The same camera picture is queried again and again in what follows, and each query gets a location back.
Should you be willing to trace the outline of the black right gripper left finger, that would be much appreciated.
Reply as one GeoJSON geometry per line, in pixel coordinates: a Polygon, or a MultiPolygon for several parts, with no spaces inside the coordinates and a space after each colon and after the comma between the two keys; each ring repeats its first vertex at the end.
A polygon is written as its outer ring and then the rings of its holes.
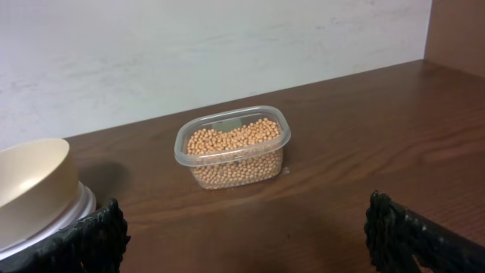
{"type": "Polygon", "coordinates": [[[1,273],[117,273],[130,236],[116,199],[1,260],[1,273]]]}

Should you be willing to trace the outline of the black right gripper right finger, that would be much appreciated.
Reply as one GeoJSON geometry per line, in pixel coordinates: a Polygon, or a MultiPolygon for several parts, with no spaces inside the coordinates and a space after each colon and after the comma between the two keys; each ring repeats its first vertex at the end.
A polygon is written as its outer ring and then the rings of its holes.
{"type": "Polygon", "coordinates": [[[364,225],[378,272],[484,273],[484,247],[374,191],[364,225]]]}

